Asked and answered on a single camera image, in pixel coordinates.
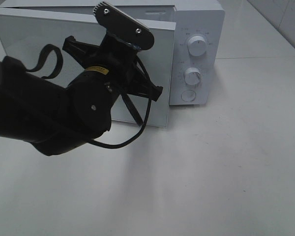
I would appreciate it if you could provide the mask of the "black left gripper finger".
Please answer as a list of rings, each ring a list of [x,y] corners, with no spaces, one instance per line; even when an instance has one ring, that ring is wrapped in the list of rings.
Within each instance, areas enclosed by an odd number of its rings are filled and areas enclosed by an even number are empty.
[[[151,81],[145,79],[134,79],[126,86],[126,92],[130,95],[150,98],[157,101],[162,94],[162,87],[155,86]]]
[[[64,40],[62,50],[67,52],[80,66],[94,65],[98,45],[77,41],[73,36]]]

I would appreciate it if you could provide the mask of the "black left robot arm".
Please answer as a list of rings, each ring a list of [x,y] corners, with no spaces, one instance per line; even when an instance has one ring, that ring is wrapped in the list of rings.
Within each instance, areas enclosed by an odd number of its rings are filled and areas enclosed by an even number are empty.
[[[131,95],[156,101],[163,89],[150,80],[138,49],[106,35],[100,45],[65,39],[48,44],[28,69],[13,57],[0,61],[0,137],[31,144],[46,156],[81,145],[122,148],[134,141],[106,144],[98,138],[111,129],[111,110],[121,98],[141,130]]]

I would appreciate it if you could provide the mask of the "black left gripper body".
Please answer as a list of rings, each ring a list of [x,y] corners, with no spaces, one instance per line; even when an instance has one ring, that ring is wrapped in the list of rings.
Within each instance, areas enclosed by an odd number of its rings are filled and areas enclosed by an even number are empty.
[[[138,68],[138,44],[106,34],[99,45],[84,43],[82,83],[102,93],[144,95],[144,72]]]

